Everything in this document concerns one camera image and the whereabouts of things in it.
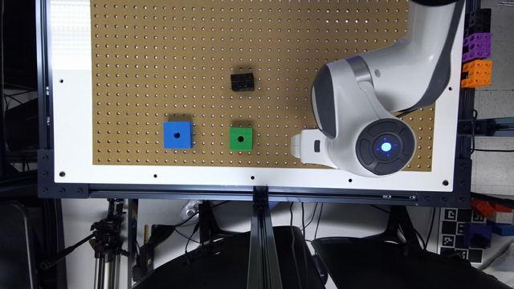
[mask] black metal frame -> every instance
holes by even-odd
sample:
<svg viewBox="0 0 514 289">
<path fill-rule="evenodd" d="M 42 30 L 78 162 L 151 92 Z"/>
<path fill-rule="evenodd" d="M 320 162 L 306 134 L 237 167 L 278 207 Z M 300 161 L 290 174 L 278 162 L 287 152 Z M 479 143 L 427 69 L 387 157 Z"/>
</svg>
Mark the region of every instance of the black metal frame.
<svg viewBox="0 0 514 289">
<path fill-rule="evenodd" d="M 47 55 L 47 2 L 40 0 L 38 11 L 38 77 L 39 77 L 39 131 L 38 195 L 40 197 L 87 198 L 169 198 L 251 201 L 252 186 L 221 185 L 112 185 L 71 184 L 54 182 L 53 115 L 51 69 Z M 459 120 L 472 119 L 474 89 L 461 90 Z M 455 172 L 451 192 L 391 191 L 378 189 L 313 189 L 296 187 L 269 187 L 270 201 L 322 201 L 398 206 L 451 206 L 469 207 L 471 188 L 471 138 L 456 136 Z"/>
</svg>

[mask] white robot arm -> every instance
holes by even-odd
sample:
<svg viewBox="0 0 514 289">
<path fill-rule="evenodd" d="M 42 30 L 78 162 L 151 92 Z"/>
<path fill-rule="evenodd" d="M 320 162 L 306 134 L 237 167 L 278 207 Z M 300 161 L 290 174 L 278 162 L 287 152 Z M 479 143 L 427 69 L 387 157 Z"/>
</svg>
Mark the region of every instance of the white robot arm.
<svg viewBox="0 0 514 289">
<path fill-rule="evenodd" d="M 403 169 L 414 155 L 416 139 L 390 112 L 430 105 L 447 89 L 463 4 L 460 0 L 424 6 L 411 1 L 403 39 L 324 65 L 312 85 L 319 129 L 295 135 L 292 154 L 304 163 L 364 177 Z"/>
</svg>

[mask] black block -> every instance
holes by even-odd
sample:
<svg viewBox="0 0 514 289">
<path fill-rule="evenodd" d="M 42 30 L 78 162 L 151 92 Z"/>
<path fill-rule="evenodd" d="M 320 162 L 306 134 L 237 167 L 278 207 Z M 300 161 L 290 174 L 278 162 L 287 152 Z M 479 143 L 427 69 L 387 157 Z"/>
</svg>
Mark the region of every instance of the black block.
<svg viewBox="0 0 514 289">
<path fill-rule="evenodd" d="M 234 92 L 253 92 L 255 90 L 254 74 L 243 73 L 230 76 L 231 89 Z"/>
</svg>

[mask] tripod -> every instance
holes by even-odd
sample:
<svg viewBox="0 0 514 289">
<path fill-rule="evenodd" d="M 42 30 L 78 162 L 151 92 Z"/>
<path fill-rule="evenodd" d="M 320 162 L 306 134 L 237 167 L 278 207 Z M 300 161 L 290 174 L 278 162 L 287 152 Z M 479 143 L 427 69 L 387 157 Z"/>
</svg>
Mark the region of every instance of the tripod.
<svg viewBox="0 0 514 289">
<path fill-rule="evenodd" d="M 89 241 L 95 251 L 95 289 L 115 289 L 118 287 L 120 256 L 130 253 L 121 249 L 123 241 L 120 237 L 123 223 L 123 199 L 108 199 L 107 217 L 91 225 L 92 234 L 73 246 L 60 251 L 40 264 L 46 270 L 69 255 L 78 246 Z"/>
</svg>

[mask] blue light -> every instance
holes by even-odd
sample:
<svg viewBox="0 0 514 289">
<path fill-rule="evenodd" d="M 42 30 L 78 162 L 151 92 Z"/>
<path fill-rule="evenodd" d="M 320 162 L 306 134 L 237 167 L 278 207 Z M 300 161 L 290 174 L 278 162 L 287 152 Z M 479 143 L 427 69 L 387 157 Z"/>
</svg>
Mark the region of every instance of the blue light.
<svg viewBox="0 0 514 289">
<path fill-rule="evenodd" d="M 382 150 L 384 152 L 389 152 L 391 150 L 391 144 L 390 143 L 383 143 L 381 148 L 382 148 Z"/>
</svg>

